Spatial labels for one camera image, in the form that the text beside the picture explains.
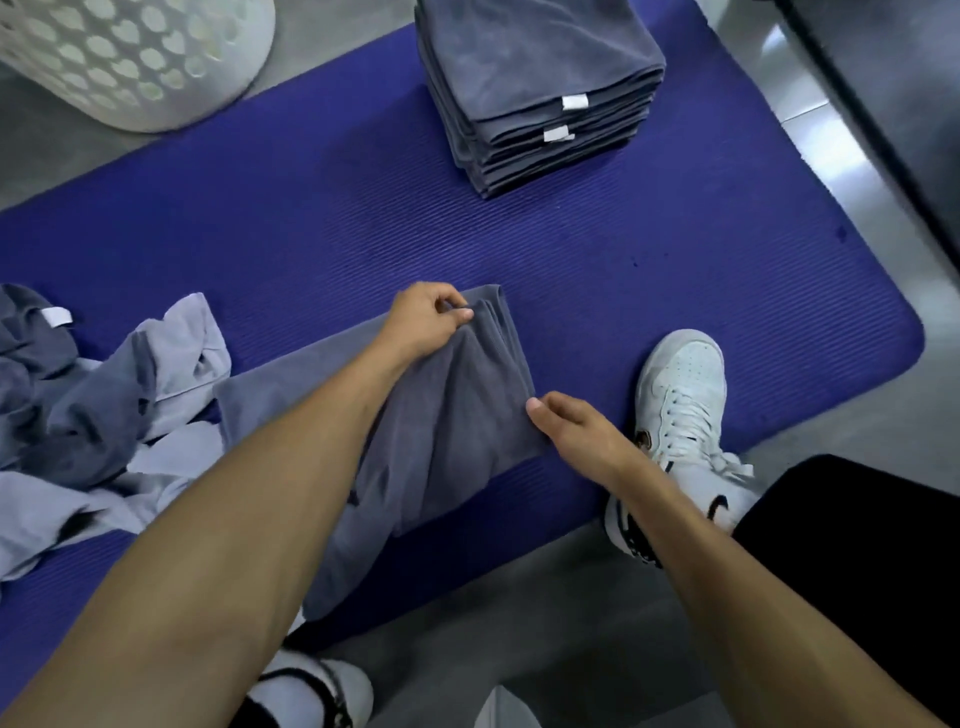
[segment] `yoga mat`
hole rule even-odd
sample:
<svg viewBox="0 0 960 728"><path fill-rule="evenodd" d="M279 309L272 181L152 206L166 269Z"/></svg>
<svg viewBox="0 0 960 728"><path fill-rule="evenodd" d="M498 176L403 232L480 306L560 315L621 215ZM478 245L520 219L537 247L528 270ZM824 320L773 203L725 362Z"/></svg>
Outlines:
<svg viewBox="0 0 960 728"><path fill-rule="evenodd" d="M408 27L0 215L0 271L70 308L100 358L203 291L236 371L383 312L416 279L501 283L539 390L619 425L644 357L700 328L727 357L734 451L905 371L924 346L916 315L693 0L636 6L668 68L623 149L480 200ZM601 505L555 453L527 462L391 542L297 641L396 617ZM67 549L6 589L6 700L76 615L41 605L79 607L129 541Z"/></svg>

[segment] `white shoelace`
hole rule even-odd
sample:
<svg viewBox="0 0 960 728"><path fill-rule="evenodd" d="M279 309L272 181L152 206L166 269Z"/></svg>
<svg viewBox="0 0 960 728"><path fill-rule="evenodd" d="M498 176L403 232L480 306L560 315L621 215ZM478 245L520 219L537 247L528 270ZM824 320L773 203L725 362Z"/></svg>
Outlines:
<svg viewBox="0 0 960 728"><path fill-rule="evenodd" d="M719 438L706 407L682 389L671 389L666 396L664 439L667 442L661 451L664 457L701 463L728 480L753 477L754 466L741 463L732 452L724 452L714 445Z"/></svg>

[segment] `folded towel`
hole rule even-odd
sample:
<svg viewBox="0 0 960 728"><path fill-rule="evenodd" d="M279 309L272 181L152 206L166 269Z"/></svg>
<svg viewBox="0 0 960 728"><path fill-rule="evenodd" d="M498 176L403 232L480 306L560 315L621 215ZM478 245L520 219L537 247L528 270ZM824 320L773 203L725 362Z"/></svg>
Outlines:
<svg viewBox="0 0 960 728"><path fill-rule="evenodd" d="M470 121L664 68L628 0L420 0L441 72Z"/></svg>

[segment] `white sock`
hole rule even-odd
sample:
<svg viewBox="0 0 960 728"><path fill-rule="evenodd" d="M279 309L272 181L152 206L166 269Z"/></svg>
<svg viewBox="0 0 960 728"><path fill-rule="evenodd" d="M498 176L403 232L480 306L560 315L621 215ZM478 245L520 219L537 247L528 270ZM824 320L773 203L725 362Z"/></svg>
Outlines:
<svg viewBox="0 0 960 728"><path fill-rule="evenodd" d="M279 728L320 728L324 704L302 680L289 675L254 685L247 696L274 717Z"/></svg>
<svg viewBox="0 0 960 728"><path fill-rule="evenodd" d="M320 671L310 657L280 649L263 673L289 668L315 677ZM247 697L263 706L279 728L320 728L324 725L323 701L306 682L294 675L278 675L257 683Z"/></svg>
<svg viewBox="0 0 960 728"><path fill-rule="evenodd" d="M747 511L753 508L759 496L742 485L730 482L703 465L676 463L670 476L705 516L726 533L733 529Z"/></svg>

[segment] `forearm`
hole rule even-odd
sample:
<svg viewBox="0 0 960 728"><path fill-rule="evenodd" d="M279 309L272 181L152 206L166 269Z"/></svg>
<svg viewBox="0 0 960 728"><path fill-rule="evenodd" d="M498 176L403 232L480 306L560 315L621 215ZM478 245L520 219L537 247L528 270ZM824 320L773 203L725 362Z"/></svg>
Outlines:
<svg viewBox="0 0 960 728"><path fill-rule="evenodd" d="M637 455L617 493L662 561L739 725L942 725Z"/></svg>
<svg viewBox="0 0 960 728"><path fill-rule="evenodd" d="M293 621L406 364L374 343L199 478L111 570L5 717L33 724L36 702L58 693L60 717L82 706L98 726L167 725L171 707L186 717L178 725L226 724ZM85 655L95 664L78 671Z"/></svg>

